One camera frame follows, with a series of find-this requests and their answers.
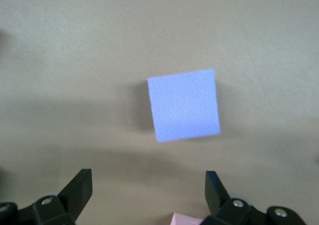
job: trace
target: blue square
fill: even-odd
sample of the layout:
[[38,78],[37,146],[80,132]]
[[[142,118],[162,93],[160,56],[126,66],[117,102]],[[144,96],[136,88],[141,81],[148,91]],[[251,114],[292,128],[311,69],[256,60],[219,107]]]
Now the blue square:
[[220,134],[213,69],[148,78],[158,142]]

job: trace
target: beige table surface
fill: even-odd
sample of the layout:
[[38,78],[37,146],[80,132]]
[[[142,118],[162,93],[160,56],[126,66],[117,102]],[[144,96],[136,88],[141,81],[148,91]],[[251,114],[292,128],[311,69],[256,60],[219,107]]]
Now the beige table surface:
[[[157,143],[146,79],[215,69],[222,134]],[[204,218],[206,170],[319,224],[319,0],[0,0],[0,201],[92,168],[78,225]]]

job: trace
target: metal screw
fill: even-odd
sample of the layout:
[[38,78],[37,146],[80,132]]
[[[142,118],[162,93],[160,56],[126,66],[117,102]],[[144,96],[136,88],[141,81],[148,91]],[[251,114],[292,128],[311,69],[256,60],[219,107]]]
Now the metal screw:
[[42,204],[42,205],[46,205],[46,204],[51,203],[51,201],[52,201],[52,197],[46,198],[46,199],[42,200],[41,204]]
[[0,213],[7,211],[8,208],[9,208],[9,204],[7,204],[6,206],[2,206],[2,207],[0,208]]
[[238,208],[242,208],[244,206],[244,203],[240,200],[234,200],[233,205],[235,205]]
[[286,213],[286,211],[283,210],[283,209],[275,209],[275,213],[276,213],[278,216],[283,217],[283,218],[285,218],[285,217],[288,216],[288,214]]

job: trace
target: light blue foam square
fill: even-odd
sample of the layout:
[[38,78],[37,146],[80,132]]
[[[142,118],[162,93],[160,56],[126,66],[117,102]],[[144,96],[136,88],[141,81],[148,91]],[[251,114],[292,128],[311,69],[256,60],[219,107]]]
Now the light blue foam square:
[[158,142],[220,134],[213,69],[148,78]]

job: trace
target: pink block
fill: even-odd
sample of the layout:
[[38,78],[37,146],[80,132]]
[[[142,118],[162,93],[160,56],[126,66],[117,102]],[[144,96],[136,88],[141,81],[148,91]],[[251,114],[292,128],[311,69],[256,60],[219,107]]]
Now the pink block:
[[170,225],[200,225],[203,219],[192,218],[183,214],[174,213]]

